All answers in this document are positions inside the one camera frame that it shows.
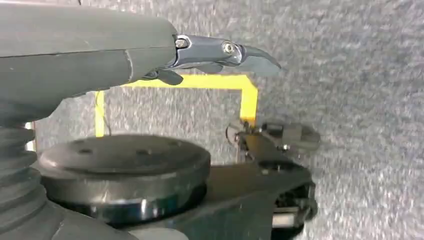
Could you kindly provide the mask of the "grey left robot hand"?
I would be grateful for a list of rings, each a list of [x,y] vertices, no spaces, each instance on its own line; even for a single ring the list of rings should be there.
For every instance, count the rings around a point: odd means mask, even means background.
[[[104,8],[28,1],[0,3],[0,237],[3,240],[132,240],[126,231],[48,200],[35,137],[25,124],[62,100],[138,80],[178,85],[176,69],[256,74],[281,70],[263,50],[212,37],[188,37],[162,18]]]

